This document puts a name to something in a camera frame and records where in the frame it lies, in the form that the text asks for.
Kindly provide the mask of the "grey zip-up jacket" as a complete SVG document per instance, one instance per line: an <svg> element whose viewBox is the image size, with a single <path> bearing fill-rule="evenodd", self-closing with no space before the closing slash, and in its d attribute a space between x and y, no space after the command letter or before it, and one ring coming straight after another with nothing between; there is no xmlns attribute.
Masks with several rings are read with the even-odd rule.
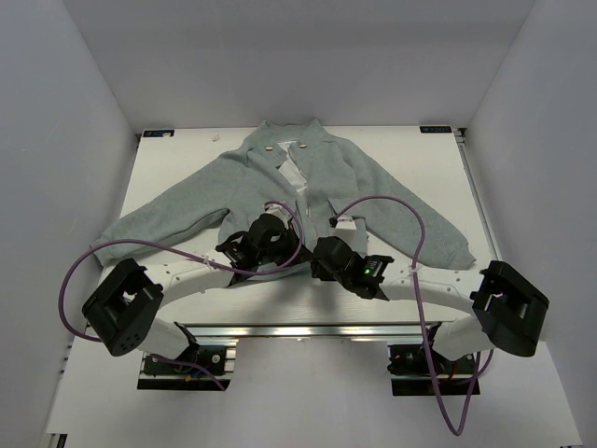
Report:
<svg viewBox="0 0 597 448"><path fill-rule="evenodd" d="M92 247L107 265L148 252L142 240L177 245L214 224L224 242L247 230L270 200L295 210L309 250L330 235L330 219L347 208L356 226L352 248L360 254L374 234L432 268L466 270L475 261L465 236L448 219L318 120L262 122L239 148L120 218Z"/></svg>

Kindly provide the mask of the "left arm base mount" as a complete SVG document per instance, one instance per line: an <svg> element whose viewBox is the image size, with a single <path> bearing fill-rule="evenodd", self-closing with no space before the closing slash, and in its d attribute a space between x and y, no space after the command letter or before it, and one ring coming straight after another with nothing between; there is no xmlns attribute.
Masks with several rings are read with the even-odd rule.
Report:
<svg viewBox="0 0 597 448"><path fill-rule="evenodd" d="M223 392L234 372L237 343L234 339L201 339L195 355L176 362L144 353L137 389Z"/></svg>

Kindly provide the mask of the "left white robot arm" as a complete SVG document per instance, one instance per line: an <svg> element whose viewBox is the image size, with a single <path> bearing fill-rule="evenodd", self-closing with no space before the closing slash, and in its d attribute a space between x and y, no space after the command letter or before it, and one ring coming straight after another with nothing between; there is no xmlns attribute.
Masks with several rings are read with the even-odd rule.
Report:
<svg viewBox="0 0 597 448"><path fill-rule="evenodd" d="M142 266L120 261L82 307L108 352L120 357L133 350L163 357L175 371L191 370L199 345L188 329L158 318L161 307L195 293L236 286L286 273L307 261L305 232L285 204L268 202L246 231L232 234L206 255Z"/></svg>

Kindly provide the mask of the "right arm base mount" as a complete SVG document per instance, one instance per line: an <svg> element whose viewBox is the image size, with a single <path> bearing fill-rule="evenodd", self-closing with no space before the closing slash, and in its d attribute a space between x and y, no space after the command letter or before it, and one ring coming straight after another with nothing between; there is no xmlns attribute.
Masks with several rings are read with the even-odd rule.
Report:
<svg viewBox="0 0 597 448"><path fill-rule="evenodd" d="M378 336L386 342L392 395L394 397L432 397L435 395L431 371L423 348L421 329L413 325L382 326ZM479 383L472 382L475 356L465 355L456 361L431 351L432 367L442 396L463 397L470 383L479 395Z"/></svg>

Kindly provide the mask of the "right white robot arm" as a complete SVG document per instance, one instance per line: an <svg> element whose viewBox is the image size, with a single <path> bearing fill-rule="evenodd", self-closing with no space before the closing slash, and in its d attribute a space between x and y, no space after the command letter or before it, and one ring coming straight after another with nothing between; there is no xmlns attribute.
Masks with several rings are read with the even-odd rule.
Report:
<svg viewBox="0 0 597 448"><path fill-rule="evenodd" d="M312 276L366 300L421 301L463 313L429 330L421 359L434 372L485 350L532 357L549 308L548 298L504 261L480 271L412 268L388 256L361 256L338 236L318 240Z"/></svg>

